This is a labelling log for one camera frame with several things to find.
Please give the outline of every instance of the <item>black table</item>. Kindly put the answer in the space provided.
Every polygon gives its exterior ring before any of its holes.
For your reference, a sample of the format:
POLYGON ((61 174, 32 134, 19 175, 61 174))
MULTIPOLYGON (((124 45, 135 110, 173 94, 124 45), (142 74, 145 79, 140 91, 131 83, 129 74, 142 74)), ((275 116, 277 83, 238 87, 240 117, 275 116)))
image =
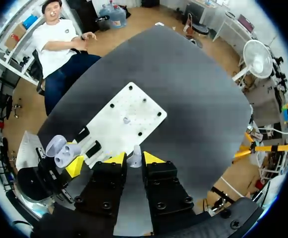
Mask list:
MULTIPOLYGON (((250 106, 214 59, 167 27, 155 26, 138 34, 88 69, 43 124, 38 133, 42 145, 46 147, 57 134, 72 141, 129 82, 168 113, 141 144, 142 150, 172 161, 194 201, 205 198, 239 149, 250 106)), ((77 196, 89 177, 84 165, 68 192, 77 196)), ((115 235, 142 235, 150 229, 141 171, 130 168, 115 235)))

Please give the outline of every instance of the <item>computer monitor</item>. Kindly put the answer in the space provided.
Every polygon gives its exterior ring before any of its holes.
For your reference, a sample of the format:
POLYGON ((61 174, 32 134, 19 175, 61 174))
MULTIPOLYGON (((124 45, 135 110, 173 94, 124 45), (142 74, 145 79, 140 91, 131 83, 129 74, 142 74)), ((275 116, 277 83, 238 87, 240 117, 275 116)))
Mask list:
POLYGON ((250 33, 254 30, 254 25, 246 19, 242 14, 238 18, 239 23, 241 23, 250 33))

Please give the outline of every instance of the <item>white desk fan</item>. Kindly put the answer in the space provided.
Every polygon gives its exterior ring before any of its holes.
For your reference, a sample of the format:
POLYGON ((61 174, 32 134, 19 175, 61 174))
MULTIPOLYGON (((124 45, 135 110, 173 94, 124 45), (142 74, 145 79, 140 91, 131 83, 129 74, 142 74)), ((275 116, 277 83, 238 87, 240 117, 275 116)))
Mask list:
POLYGON ((245 76, 247 72, 251 72, 258 78, 267 78, 271 75, 273 70, 272 56, 267 47, 260 41, 249 40, 246 42, 243 58, 246 67, 232 78, 234 82, 245 76))

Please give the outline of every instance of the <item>man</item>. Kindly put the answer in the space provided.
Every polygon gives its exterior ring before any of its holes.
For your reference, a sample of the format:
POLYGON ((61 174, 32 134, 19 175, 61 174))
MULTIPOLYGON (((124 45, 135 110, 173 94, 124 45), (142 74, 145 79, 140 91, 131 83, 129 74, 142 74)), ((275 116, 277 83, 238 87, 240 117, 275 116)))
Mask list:
POLYGON ((61 0, 47 0, 42 6, 46 22, 33 33, 33 42, 43 67, 45 107, 49 115, 61 97, 73 83, 101 57, 77 54, 87 51, 89 38, 96 40, 92 32, 78 36, 71 20, 59 19, 61 0))

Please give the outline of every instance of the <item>white mounting plate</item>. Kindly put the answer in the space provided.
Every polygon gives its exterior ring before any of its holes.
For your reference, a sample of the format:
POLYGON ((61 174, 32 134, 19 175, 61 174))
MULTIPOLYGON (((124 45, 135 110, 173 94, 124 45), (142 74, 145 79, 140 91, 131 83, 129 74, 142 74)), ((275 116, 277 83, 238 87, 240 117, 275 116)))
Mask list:
POLYGON ((90 135, 78 143, 85 163, 92 168, 97 161, 121 152, 130 154, 134 145, 140 145, 166 117, 167 113, 146 93, 134 83, 128 83, 87 124, 90 135), (88 158, 85 153, 96 140, 102 148, 88 158))

